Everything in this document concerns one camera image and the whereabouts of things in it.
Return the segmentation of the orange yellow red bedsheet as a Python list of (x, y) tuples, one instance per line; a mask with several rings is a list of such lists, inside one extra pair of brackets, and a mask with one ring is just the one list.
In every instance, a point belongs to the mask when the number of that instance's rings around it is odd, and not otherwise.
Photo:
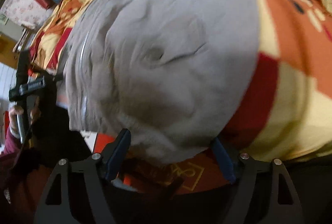
[[(66, 43), (94, 0), (63, 0), (33, 41), (33, 64), (50, 74), (66, 65)], [(251, 82), (216, 138), (223, 146), (264, 162), (307, 162), (331, 156), (331, 0), (257, 0), (259, 47)], [(65, 82), (65, 66), (62, 69)], [(139, 157), (146, 172), (193, 161), (203, 168), (206, 150), (168, 164)]]

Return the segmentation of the beige zip jacket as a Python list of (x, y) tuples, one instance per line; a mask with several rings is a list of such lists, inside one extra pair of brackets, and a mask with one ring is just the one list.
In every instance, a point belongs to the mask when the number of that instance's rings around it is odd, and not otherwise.
[(69, 127), (168, 164), (208, 148), (255, 72), (257, 0), (94, 0), (66, 43)]

